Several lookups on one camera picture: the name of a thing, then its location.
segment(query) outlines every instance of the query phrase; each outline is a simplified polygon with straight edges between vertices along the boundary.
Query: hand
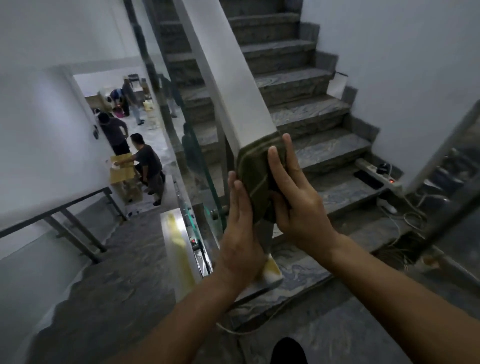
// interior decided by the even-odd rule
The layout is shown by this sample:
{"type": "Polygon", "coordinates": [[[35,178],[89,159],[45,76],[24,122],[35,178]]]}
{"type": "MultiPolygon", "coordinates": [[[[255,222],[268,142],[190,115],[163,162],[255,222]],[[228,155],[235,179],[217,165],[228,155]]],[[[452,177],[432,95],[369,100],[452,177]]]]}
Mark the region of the hand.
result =
{"type": "Polygon", "coordinates": [[[228,174],[230,212],[214,274],[240,294],[264,267],[267,258],[253,232],[250,198],[235,172],[228,174]]]}
{"type": "Polygon", "coordinates": [[[321,261],[328,259],[333,248],[338,245],[339,234],[328,219],[322,198],[299,166],[290,135],[283,134],[283,141],[287,149],[288,173],[280,162],[277,149],[274,146],[268,149],[270,170],[291,206],[289,211],[283,196],[277,192],[272,193],[276,224],[298,248],[322,264],[321,261]]]}

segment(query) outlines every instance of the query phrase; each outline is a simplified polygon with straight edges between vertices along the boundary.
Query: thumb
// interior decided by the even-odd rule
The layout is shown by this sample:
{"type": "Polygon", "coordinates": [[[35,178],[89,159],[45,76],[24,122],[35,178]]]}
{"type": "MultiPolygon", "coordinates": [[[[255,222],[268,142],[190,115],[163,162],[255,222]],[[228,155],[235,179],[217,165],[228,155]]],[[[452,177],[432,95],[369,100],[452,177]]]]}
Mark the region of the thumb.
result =
{"type": "Polygon", "coordinates": [[[275,209],[276,225],[280,231],[284,231],[288,227],[288,208],[284,197],[278,192],[271,193],[273,207],[275,209]]]}

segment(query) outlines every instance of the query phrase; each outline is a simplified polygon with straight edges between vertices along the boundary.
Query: green cloth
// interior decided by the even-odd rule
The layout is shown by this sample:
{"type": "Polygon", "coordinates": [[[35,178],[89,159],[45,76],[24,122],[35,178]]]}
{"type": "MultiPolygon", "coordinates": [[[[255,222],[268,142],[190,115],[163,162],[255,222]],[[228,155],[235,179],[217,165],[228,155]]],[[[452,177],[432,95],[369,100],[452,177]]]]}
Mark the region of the green cloth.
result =
{"type": "Polygon", "coordinates": [[[243,182],[252,202],[253,223],[262,218],[275,223],[275,210],[269,191],[279,191],[268,166],[267,152],[276,146],[282,165],[286,166],[287,152],[279,132],[264,136],[240,149],[237,175],[243,182]]]}

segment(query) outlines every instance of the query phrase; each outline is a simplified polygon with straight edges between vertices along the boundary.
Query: power strip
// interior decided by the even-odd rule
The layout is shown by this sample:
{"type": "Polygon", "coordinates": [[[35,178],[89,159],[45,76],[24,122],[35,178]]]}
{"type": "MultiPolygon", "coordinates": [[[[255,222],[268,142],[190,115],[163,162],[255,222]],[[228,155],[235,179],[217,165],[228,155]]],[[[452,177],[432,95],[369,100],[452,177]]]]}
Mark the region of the power strip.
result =
{"type": "Polygon", "coordinates": [[[355,161],[355,165],[361,170],[364,170],[365,172],[367,172],[370,176],[372,176],[376,180],[383,183],[386,188],[391,190],[398,197],[404,196],[402,182],[396,181],[392,176],[388,174],[378,174],[377,167],[367,162],[363,158],[358,158],[355,161]]]}

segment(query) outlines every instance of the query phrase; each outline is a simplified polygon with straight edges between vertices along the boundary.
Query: gray pants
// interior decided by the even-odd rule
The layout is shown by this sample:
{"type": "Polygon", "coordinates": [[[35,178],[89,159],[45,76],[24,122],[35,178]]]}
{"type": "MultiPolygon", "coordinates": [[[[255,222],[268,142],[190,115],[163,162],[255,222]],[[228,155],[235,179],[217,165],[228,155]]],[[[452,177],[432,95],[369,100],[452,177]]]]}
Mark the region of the gray pants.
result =
{"type": "Polygon", "coordinates": [[[156,194],[155,201],[162,199],[163,190],[165,186],[163,184],[162,176],[160,175],[160,172],[157,173],[152,178],[148,178],[148,188],[150,189],[150,191],[155,192],[156,194]]]}

